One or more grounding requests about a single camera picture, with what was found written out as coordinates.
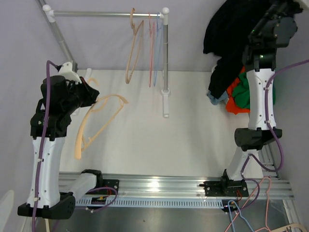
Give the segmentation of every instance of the red cloth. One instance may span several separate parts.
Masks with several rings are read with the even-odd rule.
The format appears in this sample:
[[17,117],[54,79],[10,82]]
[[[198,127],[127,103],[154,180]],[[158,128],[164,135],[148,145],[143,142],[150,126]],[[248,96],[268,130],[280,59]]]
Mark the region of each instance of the red cloth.
[[[245,67],[242,68],[240,73],[245,72]],[[240,79],[237,77],[235,81],[227,88],[227,94],[228,94],[228,102],[225,106],[226,110],[230,113],[238,114],[238,113],[250,113],[250,109],[242,109],[238,107],[235,103],[234,98],[232,97],[234,88],[238,85],[240,82]]]

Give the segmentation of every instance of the clothing rack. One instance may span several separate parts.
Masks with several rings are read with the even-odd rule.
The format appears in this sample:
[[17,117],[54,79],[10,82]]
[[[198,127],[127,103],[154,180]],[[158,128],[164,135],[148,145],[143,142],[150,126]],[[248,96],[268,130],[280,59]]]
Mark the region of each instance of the clothing rack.
[[[97,11],[55,11],[46,3],[45,0],[36,0],[41,11],[45,15],[45,19],[49,24],[63,54],[67,61],[76,62],[65,41],[62,32],[56,22],[56,17],[130,17],[130,13],[117,12],[97,12]],[[165,7],[161,13],[157,14],[133,14],[134,18],[160,18],[163,20],[163,89],[161,94],[163,97],[163,117],[169,117],[169,8]]]

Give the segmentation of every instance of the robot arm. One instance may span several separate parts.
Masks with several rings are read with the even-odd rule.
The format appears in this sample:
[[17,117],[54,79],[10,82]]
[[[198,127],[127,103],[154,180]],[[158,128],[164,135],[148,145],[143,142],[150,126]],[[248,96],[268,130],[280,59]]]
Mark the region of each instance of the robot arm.
[[[37,201],[37,217],[68,219],[74,211],[75,202],[89,190],[101,187],[102,184],[100,171],[85,170],[66,192],[59,193],[60,156],[67,135],[67,128],[71,122],[70,115],[79,107],[94,104],[99,92],[78,76],[74,63],[67,62],[58,66],[57,69],[59,75],[50,78],[50,106],[41,160],[38,159],[45,115],[45,110],[41,108],[42,106],[46,107],[46,79],[41,85],[43,98],[39,100],[36,113],[30,121],[30,134],[33,137],[34,146],[33,175],[27,202],[18,207],[18,215],[20,216],[31,217]],[[38,173],[39,162],[41,162],[41,169]],[[35,189],[39,192],[38,198],[35,198]]]
[[236,129],[235,142],[238,147],[221,180],[206,181],[200,185],[205,188],[206,196],[236,197],[237,191],[240,191],[242,196],[248,197],[243,175],[248,157],[258,157],[258,151],[275,140],[272,132],[277,138],[282,137],[282,130],[276,128],[273,114],[271,78],[276,69],[277,49],[287,47],[297,31],[294,15],[302,12],[300,6],[308,9],[307,0],[297,1],[299,3],[292,0],[271,0],[271,7],[248,37],[243,64],[250,88],[249,125],[248,128]]

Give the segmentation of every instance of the pile of clothes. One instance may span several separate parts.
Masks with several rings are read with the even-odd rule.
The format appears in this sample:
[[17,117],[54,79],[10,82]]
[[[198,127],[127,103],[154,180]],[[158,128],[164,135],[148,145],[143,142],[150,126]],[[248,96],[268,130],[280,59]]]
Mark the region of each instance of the pile of clothes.
[[269,0],[226,0],[206,29],[203,52],[221,57],[211,74],[207,95],[213,104],[225,101],[227,111],[234,114],[250,112],[242,54],[249,33],[270,5]]

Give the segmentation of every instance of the hanging rod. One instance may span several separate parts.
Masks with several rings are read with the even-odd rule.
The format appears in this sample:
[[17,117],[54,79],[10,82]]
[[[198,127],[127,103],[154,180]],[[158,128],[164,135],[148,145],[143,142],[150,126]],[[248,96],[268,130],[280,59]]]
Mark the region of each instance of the hanging rod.
[[[130,17],[130,13],[117,12],[101,12],[101,11],[53,11],[55,17]],[[134,13],[134,18],[164,18],[163,14],[137,14]]]

